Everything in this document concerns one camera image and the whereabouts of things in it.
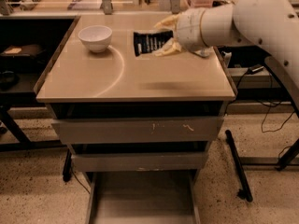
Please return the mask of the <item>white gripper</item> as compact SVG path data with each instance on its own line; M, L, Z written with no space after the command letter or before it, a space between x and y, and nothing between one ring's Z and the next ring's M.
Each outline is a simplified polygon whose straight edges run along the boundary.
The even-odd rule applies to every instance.
M190 52L206 48L203 39L202 19L206 9L190 8L181 14L170 15L155 25L155 29L176 30L176 37L170 38L160 49L153 54L157 57L167 56L176 52L182 52L182 47Z

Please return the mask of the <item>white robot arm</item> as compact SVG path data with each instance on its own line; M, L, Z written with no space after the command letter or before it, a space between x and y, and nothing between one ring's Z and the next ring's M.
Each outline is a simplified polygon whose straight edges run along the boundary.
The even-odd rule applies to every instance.
M170 29L188 51L214 46L257 46L270 54L266 68L299 109L299 17L288 0L238 0L190 8L155 24Z

